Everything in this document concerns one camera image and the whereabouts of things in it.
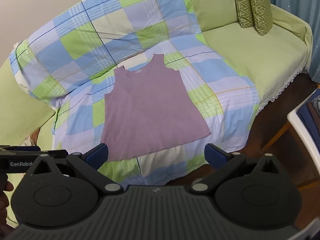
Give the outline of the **left hand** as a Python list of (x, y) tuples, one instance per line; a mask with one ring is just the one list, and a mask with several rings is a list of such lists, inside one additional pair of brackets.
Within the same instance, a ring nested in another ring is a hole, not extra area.
[(8, 181), (7, 174), (1, 174), (1, 195), (0, 195), (0, 205), (1, 205), (1, 226), (7, 224), (7, 207), (9, 206), (9, 198), (5, 192), (13, 191), (14, 186)]

